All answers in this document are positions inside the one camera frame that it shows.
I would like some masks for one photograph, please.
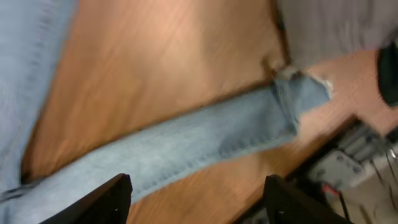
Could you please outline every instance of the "light blue cloth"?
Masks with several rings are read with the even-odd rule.
[[[0,192],[20,186],[21,157],[53,78],[73,4],[0,2]],[[44,221],[118,173],[131,176],[136,202],[222,159],[290,141],[299,115],[328,100],[326,88],[309,77],[276,80],[149,127],[93,151],[23,196],[1,202],[0,223]]]

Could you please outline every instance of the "brown wooden floor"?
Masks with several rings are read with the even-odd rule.
[[[24,158],[32,178],[143,126],[269,80],[283,63],[264,0],[80,1],[63,60]],[[297,167],[352,114],[385,133],[398,112],[378,97],[375,52],[325,62],[335,97],[303,115],[288,146],[222,162],[133,205],[128,223],[228,223],[267,174]]]

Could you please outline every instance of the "denim garment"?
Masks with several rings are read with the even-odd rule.
[[[20,187],[21,158],[59,60],[74,0],[0,1],[0,198]],[[329,99],[309,77],[277,80],[103,146],[19,198],[0,223],[38,223],[118,173],[133,202],[222,159],[270,149],[297,133],[300,113]]]

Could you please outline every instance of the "black object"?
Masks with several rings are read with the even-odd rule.
[[[395,43],[379,51],[377,62],[379,91],[391,107],[398,105],[398,48]]]
[[[131,192],[130,176],[118,174],[42,224],[125,224]]]
[[[270,224],[352,224],[277,175],[266,178],[264,203]]]

